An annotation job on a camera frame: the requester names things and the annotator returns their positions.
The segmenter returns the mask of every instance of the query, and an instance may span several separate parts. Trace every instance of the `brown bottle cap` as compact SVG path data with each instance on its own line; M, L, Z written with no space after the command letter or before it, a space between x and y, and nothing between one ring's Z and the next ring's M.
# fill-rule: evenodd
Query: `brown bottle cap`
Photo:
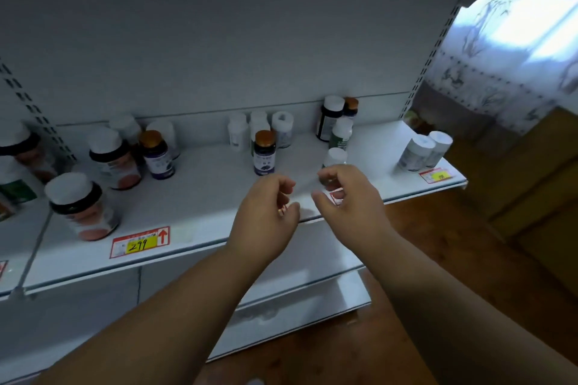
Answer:
M345 105L350 110L357 110L359 100L357 98L345 98Z
M143 131L139 136L139 142L145 148L155 148L160 145L163 141L163 136L161 133L155 130Z
M273 146L275 144L275 133L268 130L257 131L255 143L263 148Z

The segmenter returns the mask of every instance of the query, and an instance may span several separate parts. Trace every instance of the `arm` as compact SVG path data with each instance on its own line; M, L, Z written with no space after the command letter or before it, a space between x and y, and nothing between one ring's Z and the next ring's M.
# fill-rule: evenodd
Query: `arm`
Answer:
M299 204L278 207L295 182L260 178L227 244L40 375L36 385L190 384L237 304L289 243Z
M355 166L319 172L343 187L313 199L335 236L369 268L440 384L576 384L578 368L454 279L391 227Z

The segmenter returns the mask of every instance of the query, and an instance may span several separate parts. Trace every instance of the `forearm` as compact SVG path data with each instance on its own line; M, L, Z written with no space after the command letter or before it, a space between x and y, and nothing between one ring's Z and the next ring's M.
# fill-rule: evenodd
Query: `forearm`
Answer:
M38 384L192 383L263 271L227 246L41 375Z
M578 368L397 234L362 258L440 384L578 383Z

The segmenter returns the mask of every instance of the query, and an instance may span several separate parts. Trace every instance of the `hand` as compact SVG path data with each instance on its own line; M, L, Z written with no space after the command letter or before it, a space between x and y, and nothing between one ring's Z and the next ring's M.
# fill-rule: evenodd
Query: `hand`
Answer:
M372 252L378 252L380 243L396 234L378 190L358 168L339 164L324 168L317 175L322 183L328 183L325 188L330 192L343 187L333 194L336 199L343 199L340 206L333 204L323 192L316 191L311 196L336 238L362 261Z
M295 182L282 175L261 177L243 199L227 246L255 265L269 265L291 240L300 218L294 202L282 216L278 210L289 202Z

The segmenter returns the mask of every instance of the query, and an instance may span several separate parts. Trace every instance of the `red arrow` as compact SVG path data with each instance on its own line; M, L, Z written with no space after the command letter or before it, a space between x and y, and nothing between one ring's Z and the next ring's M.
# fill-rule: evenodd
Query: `red arrow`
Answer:
M165 243L165 236L168 235L168 233L166 232L166 230L161 230L161 232L158 235L161 238L161 245L162 245L163 243Z

